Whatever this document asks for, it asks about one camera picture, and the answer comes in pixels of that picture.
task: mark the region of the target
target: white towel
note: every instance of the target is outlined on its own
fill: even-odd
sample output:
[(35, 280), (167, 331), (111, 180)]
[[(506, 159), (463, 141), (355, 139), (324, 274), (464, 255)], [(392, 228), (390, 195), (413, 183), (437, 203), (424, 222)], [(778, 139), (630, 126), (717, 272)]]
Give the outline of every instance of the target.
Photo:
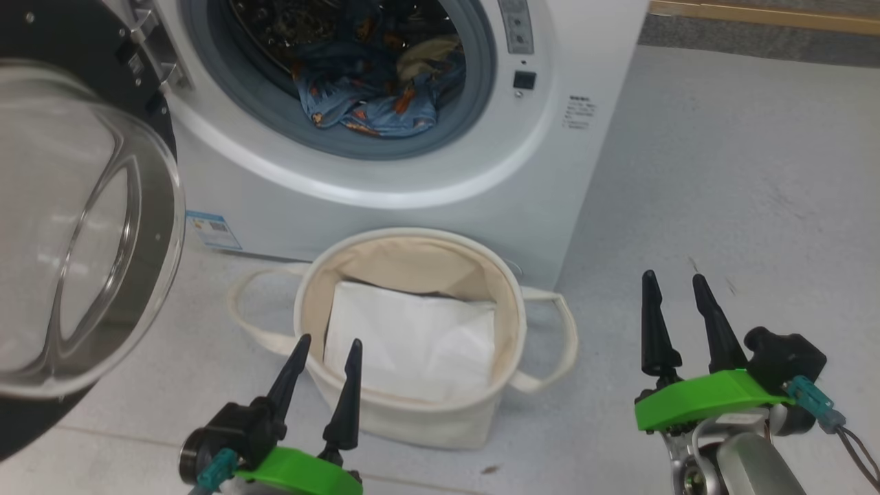
[(491, 383), (495, 303), (339, 282), (324, 364), (342, 377), (355, 338), (363, 342), (362, 388), (427, 402), (465, 399)]

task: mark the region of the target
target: door hinge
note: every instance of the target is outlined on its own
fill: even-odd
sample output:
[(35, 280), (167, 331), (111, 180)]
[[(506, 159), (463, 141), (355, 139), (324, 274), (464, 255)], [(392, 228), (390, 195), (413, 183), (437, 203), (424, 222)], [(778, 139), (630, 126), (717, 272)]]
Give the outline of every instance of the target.
[(149, 0), (133, 0), (131, 4), (135, 18), (135, 26), (131, 29), (131, 40), (143, 48), (150, 65), (159, 77), (159, 89), (162, 92), (190, 89), (187, 73), (156, 7)]

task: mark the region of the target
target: floor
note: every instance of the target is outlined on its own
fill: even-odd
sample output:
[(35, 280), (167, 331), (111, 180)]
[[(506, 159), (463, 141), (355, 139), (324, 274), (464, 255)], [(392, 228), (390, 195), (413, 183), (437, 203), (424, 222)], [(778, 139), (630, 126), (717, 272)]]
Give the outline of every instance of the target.
[[(528, 396), (505, 393), (488, 444), (449, 452), (363, 434), (346, 466), (369, 494), (669, 493), (663, 442), (635, 429), (640, 275), (656, 271), (684, 377), (707, 372), (690, 277), (706, 275), (740, 337), (801, 333), (828, 355), (819, 385), (880, 448), (880, 72), (639, 48), (558, 289), (579, 324), (575, 370)], [(19, 495), (186, 493), (183, 439), (227, 401), (265, 393), (282, 358), (226, 315), (236, 277), (270, 262), (188, 238), (171, 294), (135, 351), (55, 429), (0, 464)], [(242, 307), (289, 329), (296, 282), (269, 277)], [(529, 307), (523, 367), (558, 353), (544, 307)], [(317, 453), (330, 417), (297, 385), (283, 445)], [(807, 492), (869, 493), (840, 443), (818, 429), (776, 445)]]

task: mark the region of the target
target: basket handle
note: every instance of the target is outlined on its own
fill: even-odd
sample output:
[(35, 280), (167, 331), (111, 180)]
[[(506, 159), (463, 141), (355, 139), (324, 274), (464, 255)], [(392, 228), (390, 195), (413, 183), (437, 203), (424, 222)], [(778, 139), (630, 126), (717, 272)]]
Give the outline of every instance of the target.
[(229, 291), (226, 293), (226, 310), (229, 312), (229, 316), (231, 316), (236, 323), (241, 325), (242, 329), (245, 329), (247, 333), (251, 334), (251, 337), (253, 337), (253, 340), (257, 341), (257, 344), (262, 345), (275, 354), (289, 356), (290, 353), (293, 352), (293, 348), (297, 346), (299, 337), (266, 331), (248, 323), (242, 318), (241, 313), (238, 310), (238, 300), (241, 298), (241, 292), (243, 292), (244, 289), (257, 277), (269, 273), (283, 273), (294, 277), (302, 277), (311, 266), (311, 263), (288, 263), (245, 274), (242, 278), (236, 280), (235, 284), (232, 284), (232, 287), (230, 287)]
[(556, 367), (556, 371), (552, 372), (550, 376), (543, 379), (535, 378), (530, 374), (516, 370), (513, 373), (513, 376), (510, 377), (509, 384), (511, 387), (521, 392), (525, 392), (526, 394), (533, 394), (562, 378), (562, 376), (571, 371), (571, 368), (575, 365), (575, 361), (577, 361), (578, 345), (577, 323), (575, 323), (575, 316), (572, 315), (571, 310), (568, 309), (568, 304), (565, 302), (565, 298), (562, 297), (562, 294), (542, 291), (532, 287), (523, 287), (523, 299), (530, 301), (552, 301), (562, 317), (562, 330), (565, 337), (565, 347), (562, 350), (559, 365)]

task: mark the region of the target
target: white washing machine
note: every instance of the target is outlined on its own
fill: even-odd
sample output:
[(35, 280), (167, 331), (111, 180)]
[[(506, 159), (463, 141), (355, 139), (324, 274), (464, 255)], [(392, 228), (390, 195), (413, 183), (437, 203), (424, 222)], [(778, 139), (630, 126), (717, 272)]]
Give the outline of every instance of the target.
[[(647, 5), (440, 0), (465, 50), (465, 82), (435, 128), (385, 139), (312, 125), (289, 77), (243, 42), (229, 0), (152, 1), (136, 4), (150, 16), (131, 18), (161, 41), (148, 32), (159, 21), (176, 51), (180, 80), (166, 98), (190, 232), (206, 245), (311, 260), (354, 233), (434, 227), (484, 243), (546, 288)], [(169, 56), (149, 39), (154, 59)]]

